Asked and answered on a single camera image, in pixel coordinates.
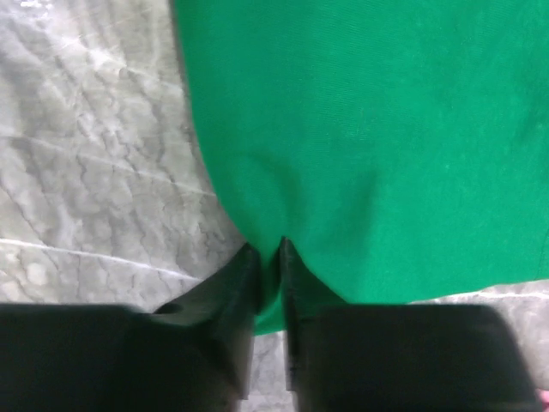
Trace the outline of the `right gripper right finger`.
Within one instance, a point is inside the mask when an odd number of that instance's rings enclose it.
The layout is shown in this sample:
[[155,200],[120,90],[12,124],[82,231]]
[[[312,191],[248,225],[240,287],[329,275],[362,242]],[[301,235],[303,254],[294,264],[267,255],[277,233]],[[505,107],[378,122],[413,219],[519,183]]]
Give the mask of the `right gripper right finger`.
[[469,304],[342,299],[293,243],[278,251],[287,386],[299,411],[541,411],[510,327]]

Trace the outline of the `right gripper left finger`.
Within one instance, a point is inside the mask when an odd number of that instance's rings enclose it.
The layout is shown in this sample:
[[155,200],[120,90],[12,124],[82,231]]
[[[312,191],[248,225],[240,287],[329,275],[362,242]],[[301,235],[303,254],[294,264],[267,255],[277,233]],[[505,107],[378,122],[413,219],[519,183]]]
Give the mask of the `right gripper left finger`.
[[248,394],[261,263],[250,246],[154,312],[4,304],[4,411],[234,411]]

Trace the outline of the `green t shirt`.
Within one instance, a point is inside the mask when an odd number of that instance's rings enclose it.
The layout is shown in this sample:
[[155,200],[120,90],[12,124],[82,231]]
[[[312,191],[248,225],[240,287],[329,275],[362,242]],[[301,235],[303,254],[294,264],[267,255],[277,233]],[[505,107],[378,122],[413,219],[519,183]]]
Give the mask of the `green t shirt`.
[[545,1],[177,1],[216,196],[345,300],[548,276]]

